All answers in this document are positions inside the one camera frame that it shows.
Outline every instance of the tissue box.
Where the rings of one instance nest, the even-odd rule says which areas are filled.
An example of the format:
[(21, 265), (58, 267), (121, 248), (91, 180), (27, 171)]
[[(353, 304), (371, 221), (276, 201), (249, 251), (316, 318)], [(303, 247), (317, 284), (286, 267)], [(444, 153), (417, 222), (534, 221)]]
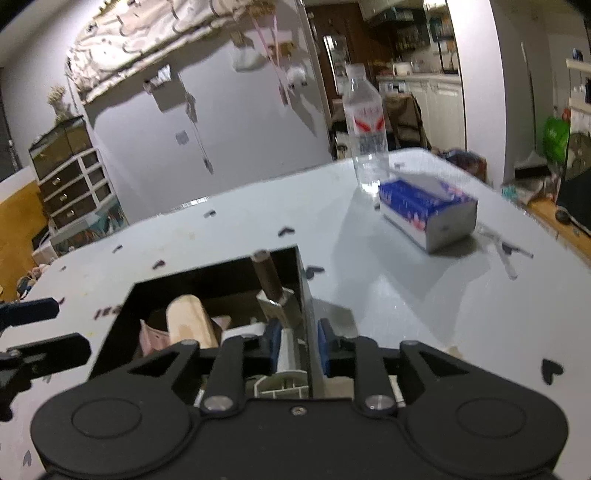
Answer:
[(427, 252), (472, 233), (478, 201), (426, 174), (399, 174), (379, 187), (381, 212)]

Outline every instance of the white table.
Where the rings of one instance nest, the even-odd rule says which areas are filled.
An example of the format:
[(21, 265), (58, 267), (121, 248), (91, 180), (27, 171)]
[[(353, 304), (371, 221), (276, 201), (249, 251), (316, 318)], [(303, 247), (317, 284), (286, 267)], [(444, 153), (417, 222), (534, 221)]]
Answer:
[[(404, 339), (457, 346), (465, 360), (547, 395), (570, 423), (556, 471), (567, 480), (588, 478), (589, 270), (523, 211), (461, 170), (423, 150), (392, 154), (391, 163), (439, 175), (474, 195), (479, 221), (535, 257), (514, 254), (519, 276), (511, 281), (494, 245), (477, 234), (428, 256), (356, 188), (350, 160), (132, 225), (58, 259), (43, 275), (29, 299), (65, 297), (57, 319), (11, 328), (0, 338), (5, 349), (80, 332), (92, 346), (86, 366), (54, 375), (49, 383), (36, 380), (17, 397), (15, 419), (0, 426), (0, 478), (28, 480), (42, 471), (28, 435), (31, 416), (50, 396), (86, 380), (114, 320), (94, 320), (98, 309), (122, 304), (138, 281), (293, 244), (304, 266), (326, 269), (309, 282), (316, 319), (328, 317), (337, 330), (371, 336), (382, 346), (396, 347)], [(217, 215), (205, 218), (212, 209)], [(284, 226), (296, 233), (279, 238)], [(113, 253), (119, 244), (123, 248)], [(152, 270), (160, 259), (166, 265)], [(565, 368), (551, 386), (542, 381), (543, 358)], [(24, 461), (28, 450), (31, 466)]]

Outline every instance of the bottle cap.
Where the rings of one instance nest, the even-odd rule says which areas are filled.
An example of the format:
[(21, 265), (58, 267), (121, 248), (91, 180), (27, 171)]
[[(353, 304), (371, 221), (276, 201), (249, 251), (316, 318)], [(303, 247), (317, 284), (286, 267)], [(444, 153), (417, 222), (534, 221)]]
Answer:
[(352, 63), (345, 65), (347, 77), (350, 79), (360, 79), (365, 77), (365, 65), (363, 63)]

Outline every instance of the wooden block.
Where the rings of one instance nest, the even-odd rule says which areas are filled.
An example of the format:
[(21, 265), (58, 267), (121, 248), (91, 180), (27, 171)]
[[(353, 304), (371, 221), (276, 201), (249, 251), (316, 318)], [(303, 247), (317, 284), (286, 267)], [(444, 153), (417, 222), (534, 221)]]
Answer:
[(195, 295), (182, 295), (174, 299), (166, 309), (166, 323), (170, 344), (194, 339), (201, 348), (216, 348), (218, 342), (212, 321)]

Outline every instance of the fish tank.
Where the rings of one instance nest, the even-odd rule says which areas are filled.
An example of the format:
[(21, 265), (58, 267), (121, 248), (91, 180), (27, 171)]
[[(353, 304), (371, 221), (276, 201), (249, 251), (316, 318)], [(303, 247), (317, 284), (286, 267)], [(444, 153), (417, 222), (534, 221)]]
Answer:
[(39, 181), (74, 155), (92, 148), (84, 117), (77, 116), (57, 124), (29, 149)]

